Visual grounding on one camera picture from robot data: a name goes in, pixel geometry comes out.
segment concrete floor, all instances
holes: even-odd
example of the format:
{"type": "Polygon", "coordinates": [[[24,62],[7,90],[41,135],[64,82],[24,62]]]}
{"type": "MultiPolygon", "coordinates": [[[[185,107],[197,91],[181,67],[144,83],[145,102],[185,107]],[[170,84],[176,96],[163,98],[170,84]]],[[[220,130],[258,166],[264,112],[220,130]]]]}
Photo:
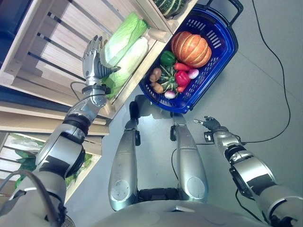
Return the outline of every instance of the concrete floor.
{"type": "MultiPolygon", "coordinates": [[[[233,9],[217,5],[225,15],[233,9]]],[[[244,11],[233,29],[239,50],[218,79],[201,98],[194,110],[185,115],[196,143],[203,141],[205,128],[193,124],[193,118],[211,115],[222,125],[242,137],[255,141],[272,137],[287,123],[288,111],[283,93],[281,68],[266,49],[260,35],[250,0],[242,0],[244,11]]],[[[255,0],[261,29],[268,45],[280,57],[285,69],[285,82],[292,118],[289,127],[278,138],[247,149],[263,159],[272,169],[280,184],[288,185],[303,194],[303,18],[302,1],[255,0]]],[[[110,135],[103,139],[103,157],[96,164],[67,203],[68,215],[76,226],[91,226],[113,211],[107,197],[108,180],[113,158],[128,121],[128,105],[110,124],[110,135]]],[[[138,188],[175,187],[170,155],[176,143],[169,140],[171,119],[140,118],[141,146],[137,147],[138,188]]],[[[229,165],[215,146],[198,146],[209,183],[208,203],[249,216],[236,202],[236,186],[228,172],[229,165]]],[[[243,197],[242,203],[260,217],[254,202],[243,197]]]]}

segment red pepper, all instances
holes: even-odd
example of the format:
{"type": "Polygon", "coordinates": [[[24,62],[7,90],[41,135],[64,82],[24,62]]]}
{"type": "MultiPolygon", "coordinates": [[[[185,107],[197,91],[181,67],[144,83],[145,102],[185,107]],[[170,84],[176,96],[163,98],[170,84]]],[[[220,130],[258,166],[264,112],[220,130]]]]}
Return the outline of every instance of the red pepper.
{"type": "Polygon", "coordinates": [[[189,67],[189,66],[187,66],[185,64],[182,64],[182,63],[175,63],[174,67],[175,67],[175,70],[177,70],[177,71],[180,71],[180,70],[182,70],[182,71],[189,71],[189,70],[192,69],[191,67],[189,67]]]}
{"type": "Polygon", "coordinates": [[[186,87],[177,87],[177,91],[179,93],[182,93],[185,90],[186,87]]]}
{"type": "Polygon", "coordinates": [[[186,87],[190,82],[190,78],[185,71],[178,71],[175,75],[175,79],[180,87],[186,87]]]}

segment blue basket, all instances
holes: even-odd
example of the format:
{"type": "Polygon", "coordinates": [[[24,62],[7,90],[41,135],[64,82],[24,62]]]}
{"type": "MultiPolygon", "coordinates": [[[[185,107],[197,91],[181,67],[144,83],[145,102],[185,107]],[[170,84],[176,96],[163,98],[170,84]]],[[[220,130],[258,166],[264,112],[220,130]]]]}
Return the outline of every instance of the blue basket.
{"type": "MultiPolygon", "coordinates": [[[[186,113],[192,110],[238,50],[232,24],[243,11],[243,6],[238,0],[229,0],[238,10],[229,22],[222,14],[210,7],[212,1],[210,0],[206,5],[196,4],[176,32],[189,31],[199,34],[206,39],[212,49],[209,62],[198,68],[199,75],[191,80],[183,93],[178,94],[174,99],[166,99],[163,94],[153,91],[149,81],[152,70],[160,65],[160,54],[139,84],[148,99],[162,109],[175,113],[186,113]]],[[[170,50],[170,42],[164,50],[170,50]]]]}

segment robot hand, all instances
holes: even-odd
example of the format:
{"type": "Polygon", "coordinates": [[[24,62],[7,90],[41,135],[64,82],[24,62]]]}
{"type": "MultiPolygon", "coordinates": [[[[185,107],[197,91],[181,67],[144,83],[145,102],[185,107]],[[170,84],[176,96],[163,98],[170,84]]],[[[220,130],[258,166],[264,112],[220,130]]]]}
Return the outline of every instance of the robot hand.
{"type": "Polygon", "coordinates": [[[82,72],[88,85],[98,84],[101,78],[116,72],[120,67],[107,68],[100,62],[99,51],[103,48],[102,37],[97,35],[90,40],[82,58],[82,72]]]}
{"type": "Polygon", "coordinates": [[[228,131],[228,129],[224,126],[221,126],[221,124],[213,117],[211,116],[205,116],[205,121],[194,119],[194,123],[201,124],[204,127],[206,127],[209,131],[204,132],[204,138],[206,142],[213,142],[213,134],[217,131],[228,131]]]}

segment wooden crate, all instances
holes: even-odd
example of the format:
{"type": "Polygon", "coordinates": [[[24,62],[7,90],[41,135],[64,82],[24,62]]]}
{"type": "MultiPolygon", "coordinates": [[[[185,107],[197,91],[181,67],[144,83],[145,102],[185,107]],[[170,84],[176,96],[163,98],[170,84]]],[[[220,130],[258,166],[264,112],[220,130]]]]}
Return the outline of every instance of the wooden crate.
{"type": "MultiPolygon", "coordinates": [[[[17,134],[23,138],[28,138],[35,141],[46,142],[49,134],[17,134]]],[[[15,149],[20,150],[33,150],[25,145],[13,142],[14,138],[9,133],[0,132],[0,182],[8,176],[11,172],[18,170],[20,163],[16,160],[21,158],[15,153],[15,149]]],[[[88,168],[82,170],[77,179],[72,182],[66,191],[65,203],[76,191],[77,187],[82,183],[84,178],[89,174],[95,164],[99,161],[102,156],[101,146],[102,140],[100,136],[88,136],[83,142],[83,147],[88,154],[92,154],[91,164],[88,168]]],[[[18,175],[13,176],[9,184],[5,187],[2,194],[0,194],[0,207],[15,190],[15,181],[19,178],[18,175]]]]}
{"type": "Polygon", "coordinates": [[[190,0],[183,13],[167,20],[152,0],[33,0],[0,69],[0,85],[74,105],[77,100],[67,87],[84,81],[81,58],[87,42],[96,34],[109,38],[134,11],[151,26],[144,35],[149,51],[119,94],[100,110],[113,119],[196,2],[190,0]]]}

